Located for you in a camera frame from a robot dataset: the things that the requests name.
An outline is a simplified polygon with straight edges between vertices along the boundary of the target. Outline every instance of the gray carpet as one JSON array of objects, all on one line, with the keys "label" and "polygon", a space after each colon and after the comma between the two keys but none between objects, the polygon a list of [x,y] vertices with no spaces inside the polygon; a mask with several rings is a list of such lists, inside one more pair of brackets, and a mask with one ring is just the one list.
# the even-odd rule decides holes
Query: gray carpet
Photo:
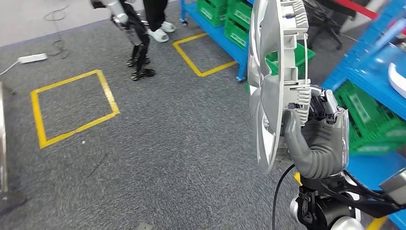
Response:
[{"label": "gray carpet", "polygon": [[[131,46],[109,21],[62,33],[66,59],[19,65],[2,76],[17,91],[5,95],[11,188],[28,197],[0,217],[2,229],[127,230],[141,222],[157,230],[271,229],[274,189],[288,165],[259,173],[248,95],[235,81],[238,66],[197,77],[171,43],[202,31],[192,20],[180,24],[178,3],[167,15],[178,30],[169,43],[151,42],[153,78],[130,80]],[[0,48],[0,69],[20,56],[52,53],[55,37]],[[192,43],[195,49],[182,47],[199,65],[230,60],[208,38]],[[309,76],[316,82],[330,71],[321,64],[341,56],[324,45],[315,46],[318,70]],[[30,92],[93,69],[103,71],[120,114],[40,149]],[[93,77],[42,92],[39,100],[48,138],[109,112]],[[277,229],[304,229],[288,216],[297,191],[290,173],[278,199]]]}]

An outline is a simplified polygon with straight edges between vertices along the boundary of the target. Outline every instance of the black pants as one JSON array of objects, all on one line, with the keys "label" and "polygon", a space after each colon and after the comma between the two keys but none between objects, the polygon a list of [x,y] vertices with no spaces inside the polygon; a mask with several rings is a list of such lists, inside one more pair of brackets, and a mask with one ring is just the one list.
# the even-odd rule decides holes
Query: black pants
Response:
[{"label": "black pants", "polygon": [[168,0],[144,0],[145,14],[149,28],[156,31],[165,21],[165,8]]}]

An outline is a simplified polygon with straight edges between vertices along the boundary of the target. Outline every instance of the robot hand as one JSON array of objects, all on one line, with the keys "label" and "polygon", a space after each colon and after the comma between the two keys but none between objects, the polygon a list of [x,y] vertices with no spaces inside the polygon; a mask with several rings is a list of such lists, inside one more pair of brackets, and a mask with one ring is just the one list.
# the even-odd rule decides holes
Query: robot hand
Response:
[{"label": "robot hand", "polygon": [[283,134],[289,154],[299,173],[322,179],[343,171],[348,165],[348,112],[338,107],[331,90],[311,86],[309,120],[304,127],[298,113],[283,114]]}]

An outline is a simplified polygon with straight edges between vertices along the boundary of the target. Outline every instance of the power cord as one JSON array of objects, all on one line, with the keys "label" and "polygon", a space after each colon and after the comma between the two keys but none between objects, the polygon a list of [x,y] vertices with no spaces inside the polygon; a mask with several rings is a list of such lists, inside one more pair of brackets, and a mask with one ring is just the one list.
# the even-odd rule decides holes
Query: power cord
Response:
[{"label": "power cord", "polygon": [[351,37],[351,36],[348,36],[348,35],[346,35],[346,34],[339,33],[339,35],[344,36],[344,37],[346,37],[346,38],[349,38],[349,39],[351,39],[351,40],[354,41],[354,42],[358,42],[355,38],[353,38],[353,37]]},{"label": "power cord", "polygon": [[5,74],[7,71],[9,71],[11,68],[13,68],[15,65],[17,65],[17,63],[19,63],[19,61],[14,62],[14,64],[12,64],[10,67],[8,67],[5,71],[0,73],[0,76]]},{"label": "power cord", "polygon": [[[58,39],[56,41],[54,41],[54,43],[53,43],[53,46],[58,50],[58,52],[55,54],[48,54],[49,56],[56,56],[56,55],[60,54],[62,56],[62,59],[65,59],[69,55],[69,50],[65,48],[65,41],[63,40],[60,30],[58,28],[58,25],[56,23],[57,21],[61,21],[65,18],[66,15],[63,10],[66,9],[68,6],[69,5],[66,3],[65,7],[61,8],[59,10],[52,11],[44,16],[44,19],[46,21],[53,22],[54,27],[56,29],[56,34],[58,36]],[[55,15],[58,13],[61,14],[60,17],[55,18]]]},{"label": "power cord", "polygon": [[276,209],[276,199],[278,198],[279,187],[282,184],[283,179],[286,177],[288,172],[294,168],[294,164],[289,166],[289,168],[282,174],[281,178],[279,179],[278,185],[275,189],[275,195],[273,197],[273,206],[272,206],[272,230],[276,230],[275,228],[275,209]]}]

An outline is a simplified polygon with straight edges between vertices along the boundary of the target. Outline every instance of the blue shelf frame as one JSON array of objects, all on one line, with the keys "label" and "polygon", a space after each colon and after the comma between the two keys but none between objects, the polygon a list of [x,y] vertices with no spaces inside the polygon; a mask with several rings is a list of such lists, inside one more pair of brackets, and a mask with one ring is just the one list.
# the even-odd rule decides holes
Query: blue shelf frame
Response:
[{"label": "blue shelf frame", "polygon": [[[406,99],[396,92],[389,83],[387,74],[366,74],[358,69],[360,62],[374,42],[381,36],[391,20],[400,14],[406,0],[392,0],[344,56],[336,69],[323,83],[324,88],[336,90],[349,80],[373,98],[406,119]],[[349,172],[371,189],[379,189],[379,184],[398,170],[406,167],[406,160],[397,152],[381,156],[350,155]],[[401,230],[406,230],[406,210],[389,215],[389,219]]]},{"label": "blue shelf frame", "polygon": [[186,4],[185,0],[180,0],[180,20],[183,23],[187,22],[186,13],[239,64],[236,79],[238,82],[244,81],[247,78],[248,40],[245,49],[241,49],[224,36],[224,26],[214,28],[199,14],[195,2]]}]

